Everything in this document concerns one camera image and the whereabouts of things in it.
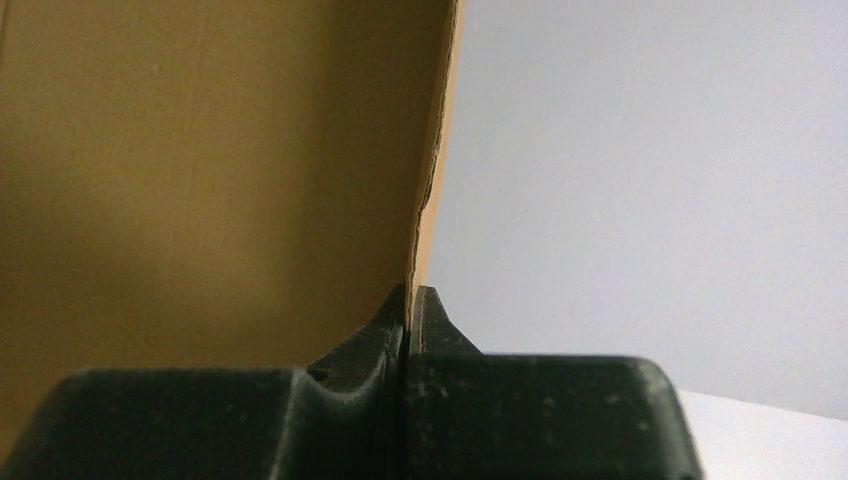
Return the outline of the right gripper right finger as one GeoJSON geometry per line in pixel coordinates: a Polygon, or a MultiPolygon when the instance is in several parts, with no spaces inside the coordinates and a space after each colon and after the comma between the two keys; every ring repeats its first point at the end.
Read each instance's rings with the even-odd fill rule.
{"type": "Polygon", "coordinates": [[[481,352],[421,288],[406,360],[411,479],[700,479],[677,392],[654,362],[481,352]]]}

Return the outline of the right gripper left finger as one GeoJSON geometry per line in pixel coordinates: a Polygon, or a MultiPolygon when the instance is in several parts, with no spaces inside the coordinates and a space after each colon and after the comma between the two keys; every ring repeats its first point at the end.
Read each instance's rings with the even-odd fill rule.
{"type": "Polygon", "coordinates": [[[393,479],[405,289],[306,367],[88,369],[56,385],[5,479],[393,479]]]}

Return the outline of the brown cardboard box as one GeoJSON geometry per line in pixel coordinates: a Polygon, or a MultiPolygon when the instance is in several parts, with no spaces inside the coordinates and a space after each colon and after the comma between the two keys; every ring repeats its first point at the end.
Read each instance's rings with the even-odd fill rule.
{"type": "Polygon", "coordinates": [[[5,1],[1,450],[87,367],[302,364],[408,276],[461,1],[5,1]]]}

